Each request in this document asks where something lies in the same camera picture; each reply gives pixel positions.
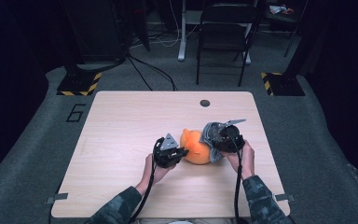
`black chair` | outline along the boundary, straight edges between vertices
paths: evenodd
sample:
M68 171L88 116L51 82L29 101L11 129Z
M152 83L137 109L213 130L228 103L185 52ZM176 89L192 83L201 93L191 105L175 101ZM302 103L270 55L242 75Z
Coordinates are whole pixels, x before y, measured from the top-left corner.
M290 47L293 44L296 33L298 32L299 26L301 24L302 18L307 9L309 0L268 0L266 3L264 18L270 21L271 25L281 26L277 30L282 29L285 31L290 31L290 40L289 45L286 48L284 57L287 56ZM293 13L284 14L282 12L272 14L269 11L269 6L281 6L285 5L287 8L291 8Z
M238 82L238 86L241 85L246 57L252 46L260 12L261 10L257 10L257 7L253 5L230 3L216 3L202 11L197 50L197 85L200 77L201 52L204 50L236 52L234 61L244 52L241 76ZM245 24L252 25L248 34L245 33L243 26Z

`wooden table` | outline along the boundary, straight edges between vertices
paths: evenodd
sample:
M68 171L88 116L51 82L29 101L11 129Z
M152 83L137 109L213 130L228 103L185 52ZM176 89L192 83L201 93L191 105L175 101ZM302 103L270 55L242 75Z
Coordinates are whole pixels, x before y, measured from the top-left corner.
M208 107L201 100L210 101ZM236 126L255 149L255 172L274 194L283 194L269 142L250 92L100 91L90 109L59 193L54 217L90 217L142 177L145 157L156 140L170 133L179 143L184 128L208 122L247 119ZM236 173L223 159L196 165L182 159L156 184L138 217L234 217ZM278 205L286 215L287 201ZM240 215L249 217L243 188Z

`camouflage sleeve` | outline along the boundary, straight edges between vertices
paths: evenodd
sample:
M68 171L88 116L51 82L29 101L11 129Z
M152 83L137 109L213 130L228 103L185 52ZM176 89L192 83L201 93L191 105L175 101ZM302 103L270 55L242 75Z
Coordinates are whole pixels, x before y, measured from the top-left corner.
M129 223L133 210L141 200L142 196L138 190L129 187L101 207L87 223Z
M272 192L258 175L244 179L242 184L251 211L252 222L257 224L292 223L275 202Z

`chair leg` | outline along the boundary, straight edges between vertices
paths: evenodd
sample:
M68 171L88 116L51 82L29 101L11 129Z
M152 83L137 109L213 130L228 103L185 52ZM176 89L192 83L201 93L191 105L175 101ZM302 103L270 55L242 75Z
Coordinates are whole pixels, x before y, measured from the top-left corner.
M241 52L238 52L237 55L235 55L235 58L233 60L233 62L237 61L238 55L240 55Z
M197 50L197 79L196 79L196 85L199 85L199 78L200 78L200 50Z
M287 56L287 53L289 52L290 47L292 47L293 40L295 40L296 32L297 32L297 28L292 32L292 34L290 36L289 45L287 46L286 52L284 53L284 56L283 56L285 58Z
M240 81L238 82L238 87L240 87L241 83L242 83L243 71L245 70L246 58L248 57L248 51L249 51L248 49L245 51L245 55L243 57L242 69L241 69Z

